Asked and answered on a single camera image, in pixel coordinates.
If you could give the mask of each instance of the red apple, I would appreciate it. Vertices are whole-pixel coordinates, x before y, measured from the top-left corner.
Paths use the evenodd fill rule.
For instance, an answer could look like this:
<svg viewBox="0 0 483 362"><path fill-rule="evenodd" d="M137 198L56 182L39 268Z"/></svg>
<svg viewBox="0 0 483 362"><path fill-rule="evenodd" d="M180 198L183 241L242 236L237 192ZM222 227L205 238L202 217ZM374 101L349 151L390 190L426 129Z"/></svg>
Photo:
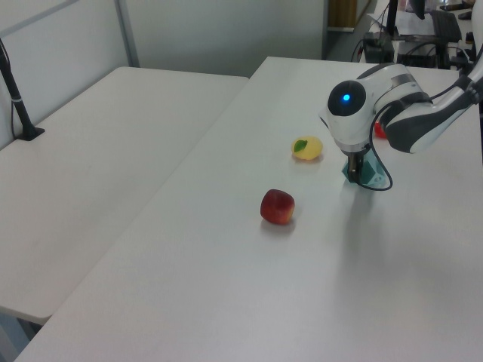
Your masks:
<svg viewBox="0 0 483 362"><path fill-rule="evenodd" d="M383 128L380 126L379 121L376 121L376 123L374 123L374 132L376 134L376 137L387 138L386 133L383 131Z"/></svg>
<svg viewBox="0 0 483 362"><path fill-rule="evenodd" d="M263 196L260 215L273 224L286 225L290 222L294 208L294 198L287 192L272 189Z"/></svg>

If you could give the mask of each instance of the white table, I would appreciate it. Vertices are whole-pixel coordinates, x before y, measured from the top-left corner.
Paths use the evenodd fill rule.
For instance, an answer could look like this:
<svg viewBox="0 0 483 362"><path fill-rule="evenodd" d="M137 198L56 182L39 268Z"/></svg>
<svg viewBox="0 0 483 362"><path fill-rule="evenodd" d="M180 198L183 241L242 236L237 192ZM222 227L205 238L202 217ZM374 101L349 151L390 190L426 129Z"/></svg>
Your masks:
<svg viewBox="0 0 483 362"><path fill-rule="evenodd" d="M266 60L18 361L480 361L477 109L418 155L378 140L389 192L345 184L317 114L369 67ZM411 71L430 94L457 77ZM322 161L291 157L304 134ZM271 188L288 226L260 217Z"/></svg>
<svg viewBox="0 0 483 362"><path fill-rule="evenodd" d="M43 324L243 88L120 68L0 152L0 312Z"/></svg>

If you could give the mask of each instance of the black cable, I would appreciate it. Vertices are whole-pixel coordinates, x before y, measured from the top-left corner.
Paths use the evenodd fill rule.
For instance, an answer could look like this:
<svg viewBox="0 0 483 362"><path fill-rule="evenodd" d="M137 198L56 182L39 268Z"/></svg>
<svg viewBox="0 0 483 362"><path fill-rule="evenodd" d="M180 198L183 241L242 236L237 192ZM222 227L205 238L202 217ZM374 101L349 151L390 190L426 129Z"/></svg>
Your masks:
<svg viewBox="0 0 483 362"><path fill-rule="evenodd" d="M354 48L354 51L352 52L352 56L350 57L350 62L352 63L352 61L354 60L354 54L355 54L355 51L357 50L358 46L364 41L364 39L361 39L358 41L358 43L355 45L355 48Z"/></svg>
<svg viewBox="0 0 483 362"><path fill-rule="evenodd" d="M436 49L436 46L434 46L431 49L429 49L429 51L426 53L426 56L429 57L429 55L431 54L431 52L434 51L435 49Z"/></svg>
<svg viewBox="0 0 483 362"><path fill-rule="evenodd" d="M424 43L421 43L421 44L418 44L416 45L414 48L412 48L411 50L409 50L406 54L405 54L405 57L411 55L412 53L414 53L415 51L417 51L419 48L422 48L424 47L425 45L429 45L429 44L435 44L433 41L425 41Z"/></svg>
<svg viewBox="0 0 483 362"><path fill-rule="evenodd" d="M379 41L380 41L380 36L383 33L384 15L386 15L386 11L387 11L388 8L389 8L389 4L384 8L383 19L379 23Z"/></svg>
<svg viewBox="0 0 483 362"><path fill-rule="evenodd" d="M387 6L384 8L384 11L383 11L382 13L380 13L380 16L379 16L379 17L378 17L376 20L372 20L372 24L369 26L369 29L371 29L371 27L372 27L372 26L373 26L375 23L379 22L380 17L383 17L383 19L380 21L380 27L379 27L379 29L381 29L381 26L382 26L382 24L384 23L384 14L386 13L386 11L387 11L388 7L389 7L389 4L388 4L388 5L387 5Z"/></svg>
<svg viewBox="0 0 483 362"><path fill-rule="evenodd" d="M14 131L14 101L11 101L11 112L10 112L10 127L12 129L12 136L14 137L14 140L17 139L17 136L15 136L15 131Z"/></svg>
<svg viewBox="0 0 483 362"><path fill-rule="evenodd" d="M7 48L5 48L1 38L0 38L0 47L2 48L3 54L5 54L5 58L7 58L8 68L10 69L11 68L10 57L8 57ZM15 131L14 131L14 101L13 100L11 101L10 128L12 131L12 137L14 138L14 140L16 140L17 136L15 136Z"/></svg>
<svg viewBox="0 0 483 362"><path fill-rule="evenodd" d="M0 47L2 47L3 54L7 58L8 67L10 68L10 58L8 57L7 48L3 45L2 38L0 38Z"/></svg>
<svg viewBox="0 0 483 362"><path fill-rule="evenodd" d="M389 186L383 188L383 189L376 189L375 187L370 187L370 186L366 186L366 185L363 185L361 183L357 183L359 186L361 186L363 189L367 189L367 190L371 190L371 191L387 191L389 189L392 188L392 186L394 185L394 182L392 181L392 177L391 177L391 174L389 173L389 171L387 170L386 166L384 166L384 163L381 161L379 155L377 154L377 151L376 151L376 148L374 147L374 141L373 141L373 135L374 135L374 125L376 124L376 121L377 119L379 118L379 116L382 114L382 112L384 112L387 108L389 108L391 106L391 103L388 103L386 104L377 114L376 116L374 117L374 119L372 120L372 123L371 123L371 127L369 128L369 146L371 147L373 153L374 153L374 157L377 159L377 162L379 162L380 166L383 168L384 170L384 173L387 175L387 178L389 180Z"/></svg>
<svg viewBox="0 0 483 362"><path fill-rule="evenodd" d="M444 91L442 91L442 92L436 94L435 96L432 96L431 98L429 98L429 100L434 100L435 98L438 98L438 97L442 96L443 94L446 94L447 92L452 90L454 87L456 87L456 86L454 84L452 84L451 86L446 88Z"/></svg>
<svg viewBox="0 0 483 362"><path fill-rule="evenodd" d="M457 51L462 51L464 53L464 50L459 47L446 47L446 48L456 49Z"/></svg>

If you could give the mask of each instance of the black stand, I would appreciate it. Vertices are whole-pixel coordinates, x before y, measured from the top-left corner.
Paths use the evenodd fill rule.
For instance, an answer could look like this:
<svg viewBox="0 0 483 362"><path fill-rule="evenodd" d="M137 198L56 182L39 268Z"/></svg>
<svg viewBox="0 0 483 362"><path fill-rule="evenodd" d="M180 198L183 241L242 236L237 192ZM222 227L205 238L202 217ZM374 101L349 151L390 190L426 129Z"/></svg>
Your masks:
<svg viewBox="0 0 483 362"><path fill-rule="evenodd" d="M8 92L10 93L10 97L12 99L12 102L15 105L15 109L17 110L17 114L20 119L20 122L22 122L23 132L17 138L19 140L31 141L34 138L36 138L39 134L44 133L45 130L34 127L32 122L30 121L29 114L27 113L27 110L23 105L22 97L20 95L20 92L18 91L14 76L12 75L10 63L8 62L8 59L7 59L7 54L5 54L1 46L0 46L0 71L2 71L3 79L5 80L5 84L7 85Z"/></svg>

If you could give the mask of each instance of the white wall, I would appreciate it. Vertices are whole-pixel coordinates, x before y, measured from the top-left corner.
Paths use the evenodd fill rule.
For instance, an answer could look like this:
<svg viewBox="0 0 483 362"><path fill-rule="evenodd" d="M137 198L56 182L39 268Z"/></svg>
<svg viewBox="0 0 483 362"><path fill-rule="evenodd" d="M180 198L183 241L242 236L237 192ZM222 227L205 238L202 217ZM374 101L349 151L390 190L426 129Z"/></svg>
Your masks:
<svg viewBox="0 0 483 362"><path fill-rule="evenodd" d="M122 0L141 67L251 76L267 56L321 59L327 0Z"/></svg>
<svg viewBox="0 0 483 362"><path fill-rule="evenodd" d="M366 5L370 1L371 0L357 0L357 11L356 11L357 18L359 18L362 15L362 11L365 9Z"/></svg>
<svg viewBox="0 0 483 362"><path fill-rule="evenodd" d="M128 64L114 0L78 0L2 40L34 124ZM11 140L10 95L0 78L0 148Z"/></svg>

